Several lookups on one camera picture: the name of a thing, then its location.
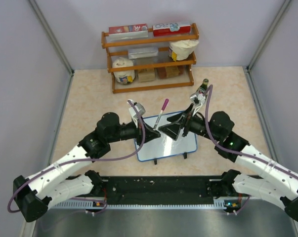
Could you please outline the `blue framed whiteboard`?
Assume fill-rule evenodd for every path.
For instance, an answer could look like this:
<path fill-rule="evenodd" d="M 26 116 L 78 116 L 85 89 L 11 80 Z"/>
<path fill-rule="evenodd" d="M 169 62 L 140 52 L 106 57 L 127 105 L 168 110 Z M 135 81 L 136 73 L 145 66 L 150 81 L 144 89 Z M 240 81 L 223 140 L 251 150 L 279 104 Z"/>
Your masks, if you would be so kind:
<path fill-rule="evenodd" d="M 179 136 L 175 141 L 165 134 L 160 138 L 145 143 L 137 153 L 137 159 L 140 162 L 154 161 L 161 158 L 169 158 L 182 155 L 187 158 L 189 153 L 196 152 L 198 149 L 197 137 L 189 133 L 186 137 Z"/>

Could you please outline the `magenta capped whiteboard marker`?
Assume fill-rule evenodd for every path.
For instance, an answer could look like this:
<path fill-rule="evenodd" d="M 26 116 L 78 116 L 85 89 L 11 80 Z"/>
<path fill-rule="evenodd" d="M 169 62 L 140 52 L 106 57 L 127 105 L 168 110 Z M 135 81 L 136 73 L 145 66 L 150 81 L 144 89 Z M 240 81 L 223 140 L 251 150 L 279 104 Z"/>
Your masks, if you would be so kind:
<path fill-rule="evenodd" d="M 160 119 L 161 119 L 161 117 L 162 117 L 162 115 L 163 115 L 163 113 L 164 113 L 164 110 L 166 109 L 168 103 L 169 103 L 169 99 L 165 99 L 165 100 L 164 100 L 164 103 L 163 103 L 163 105 L 162 105 L 162 108 L 161 108 L 161 110 L 160 110 L 160 113 L 158 114 L 157 119 L 156 119 L 156 121 L 155 121 L 155 123 L 154 123 L 154 127 L 153 127 L 154 130 L 157 129 L 158 124 L 159 124 L 159 121 L 160 121 Z"/>

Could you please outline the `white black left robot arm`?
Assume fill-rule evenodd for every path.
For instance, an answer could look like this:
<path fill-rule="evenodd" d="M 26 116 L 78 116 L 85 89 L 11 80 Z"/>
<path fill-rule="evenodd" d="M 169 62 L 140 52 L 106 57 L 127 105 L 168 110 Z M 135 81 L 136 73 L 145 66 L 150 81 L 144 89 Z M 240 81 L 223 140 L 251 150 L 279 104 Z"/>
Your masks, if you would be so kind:
<path fill-rule="evenodd" d="M 120 123 L 116 113 L 105 113 L 97 122 L 95 130 L 60 160 L 34 175 L 20 175 L 14 179 L 13 199 L 19 212 L 26 222 L 33 222 L 62 201 L 80 195 L 99 195 L 103 185 L 97 172 L 88 171 L 74 178 L 71 175 L 96 160 L 101 160 L 111 150 L 111 143 L 134 139 L 142 147 L 160 136 L 143 118 Z"/>

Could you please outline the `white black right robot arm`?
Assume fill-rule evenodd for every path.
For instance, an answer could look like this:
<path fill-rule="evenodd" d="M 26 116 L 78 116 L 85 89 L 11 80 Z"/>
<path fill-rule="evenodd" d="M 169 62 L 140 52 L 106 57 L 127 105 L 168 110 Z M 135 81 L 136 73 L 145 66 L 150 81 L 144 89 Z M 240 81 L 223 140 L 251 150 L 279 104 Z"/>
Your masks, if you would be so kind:
<path fill-rule="evenodd" d="M 158 130 L 173 140 L 194 133 L 214 142 L 217 153 L 242 165 L 259 177 L 252 178 L 236 170 L 223 173 L 221 189 L 226 195 L 235 193 L 260 198 L 279 208 L 298 222 L 298 173 L 295 173 L 258 151 L 246 139 L 233 132 L 234 122 L 224 111 L 215 112 L 210 120 L 193 114 L 190 106 L 184 112 L 167 118 Z"/>

